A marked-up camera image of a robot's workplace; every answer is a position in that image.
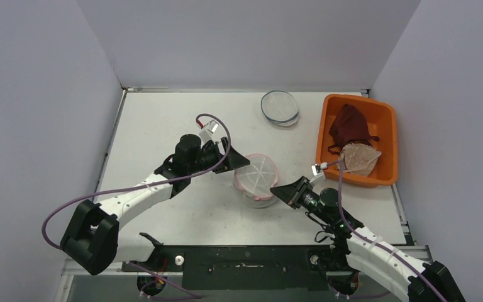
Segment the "pink-trimmed mesh laundry bag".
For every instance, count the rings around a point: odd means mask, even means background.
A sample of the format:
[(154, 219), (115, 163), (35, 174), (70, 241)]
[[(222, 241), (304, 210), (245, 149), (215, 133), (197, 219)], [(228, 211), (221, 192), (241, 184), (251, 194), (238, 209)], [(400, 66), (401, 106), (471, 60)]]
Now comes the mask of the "pink-trimmed mesh laundry bag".
[(264, 154), (250, 154), (248, 166), (234, 173), (233, 184), (243, 195), (243, 202), (251, 208), (266, 208), (277, 199), (270, 188), (279, 182), (279, 171), (274, 161)]

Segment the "blue-trimmed mesh laundry bag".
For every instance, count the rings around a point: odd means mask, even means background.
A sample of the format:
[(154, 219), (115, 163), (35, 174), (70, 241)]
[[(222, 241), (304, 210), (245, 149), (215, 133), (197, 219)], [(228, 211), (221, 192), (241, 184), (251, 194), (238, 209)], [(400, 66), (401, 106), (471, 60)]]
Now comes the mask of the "blue-trimmed mesh laundry bag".
[(264, 94), (260, 100), (264, 117), (278, 126), (292, 126), (299, 118), (299, 106), (292, 94), (273, 90)]

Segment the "beige lace bra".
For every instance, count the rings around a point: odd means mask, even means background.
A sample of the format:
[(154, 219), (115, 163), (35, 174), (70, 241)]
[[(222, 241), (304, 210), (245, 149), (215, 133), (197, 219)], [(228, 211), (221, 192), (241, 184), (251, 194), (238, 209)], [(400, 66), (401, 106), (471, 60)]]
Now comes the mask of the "beige lace bra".
[(343, 162), (344, 172), (367, 177), (374, 170), (381, 155), (381, 151), (370, 145), (349, 143), (341, 149), (338, 158)]

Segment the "red bra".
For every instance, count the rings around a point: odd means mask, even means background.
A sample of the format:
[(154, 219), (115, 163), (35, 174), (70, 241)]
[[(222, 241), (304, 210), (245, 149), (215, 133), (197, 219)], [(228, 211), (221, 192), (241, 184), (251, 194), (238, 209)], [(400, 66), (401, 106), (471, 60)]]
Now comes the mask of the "red bra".
[(380, 140), (378, 136), (370, 134), (366, 117), (351, 104), (344, 104), (341, 107), (328, 133), (334, 144), (330, 145), (327, 151), (333, 155), (339, 154), (333, 150), (334, 148), (341, 150), (349, 143), (363, 143), (371, 146), (371, 140), (375, 142)]

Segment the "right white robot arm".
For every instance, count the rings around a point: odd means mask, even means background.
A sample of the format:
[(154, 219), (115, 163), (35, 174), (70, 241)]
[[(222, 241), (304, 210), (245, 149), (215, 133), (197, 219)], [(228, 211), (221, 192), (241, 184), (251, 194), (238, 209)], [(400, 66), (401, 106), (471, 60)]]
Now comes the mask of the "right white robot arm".
[(401, 301), (464, 301), (445, 265), (419, 260), (385, 242), (343, 208), (340, 189), (316, 193), (310, 181), (300, 177), (270, 192), (291, 208), (304, 208), (306, 216), (332, 236), (330, 260), (337, 269), (363, 272)]

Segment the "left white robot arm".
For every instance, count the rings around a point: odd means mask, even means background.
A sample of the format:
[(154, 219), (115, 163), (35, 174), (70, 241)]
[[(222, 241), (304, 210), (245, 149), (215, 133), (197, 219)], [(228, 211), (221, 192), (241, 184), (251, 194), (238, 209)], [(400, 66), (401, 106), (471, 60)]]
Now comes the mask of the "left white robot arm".
[(163, 255), (156, 248), (162, 243), (144, 232), (122, 237), (120, 231), (152, 206), (174, 198), (196, 174), (248, 166), (250, 160), (229, 142), (227, 137), (202, 142), (197, 135), (182, 136), (174, 153), (131, 191), (98, 203), (80, 202), (60, 241), (61, 250), (93, 276), (116, 262), (135, 261), (147, 271), (158, 269)]

